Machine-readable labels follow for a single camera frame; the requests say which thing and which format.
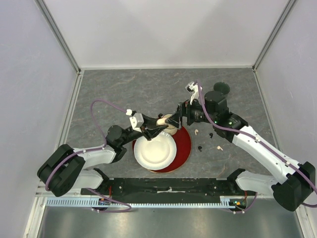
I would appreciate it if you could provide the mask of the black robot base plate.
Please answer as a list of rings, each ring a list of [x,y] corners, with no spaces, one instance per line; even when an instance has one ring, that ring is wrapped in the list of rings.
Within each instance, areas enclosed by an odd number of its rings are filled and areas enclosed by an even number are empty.
[[[124,203],[218,203],[221,196],[244,197],[231,180],[215,178],[112,178],[95,189]]]

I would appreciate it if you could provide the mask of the pink earbud charging case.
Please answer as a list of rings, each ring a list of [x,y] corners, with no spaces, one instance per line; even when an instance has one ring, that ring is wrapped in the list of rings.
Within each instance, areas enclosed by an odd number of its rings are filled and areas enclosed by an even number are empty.
[[[168,125],[168,122],[166,120],[167,118],[159,118],[157,120],[157,125]]]

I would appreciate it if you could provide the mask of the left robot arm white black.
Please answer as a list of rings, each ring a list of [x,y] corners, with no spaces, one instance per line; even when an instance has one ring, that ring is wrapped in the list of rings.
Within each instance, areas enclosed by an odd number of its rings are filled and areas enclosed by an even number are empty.
[[[125,144],[140,137],[151,141],[168,127],[165,119],[151,118],[136,113],[130,118],[131,125],[122,128],[111,126],[101,146],[84,149],[60,145],[37,171],[37,177],[45,184],[46,191],[56,197],[74,188],[90,187],[98,194],[107,193],[109,184],[100,172],[89,172],[89,167],[118,162],[126,153]]]

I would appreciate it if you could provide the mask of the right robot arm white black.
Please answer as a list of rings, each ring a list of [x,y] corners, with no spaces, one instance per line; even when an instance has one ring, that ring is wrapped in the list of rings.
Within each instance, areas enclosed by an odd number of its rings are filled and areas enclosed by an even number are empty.
[[[181,128],[183,118],[188,125],[211,123],[217,135],[249,153],[270,172],[269,176],[263,176],[237,169],[227,182],[230,194],[247,190],[271,195],[283,208],[295,211],[306,205],[305,200],[317,190],[315,167],[289,158],[265,141],[244,119],[229,111],[222,93],[209,91],[201,96],[195,92],[190,100],[178,105],[166,123]]]

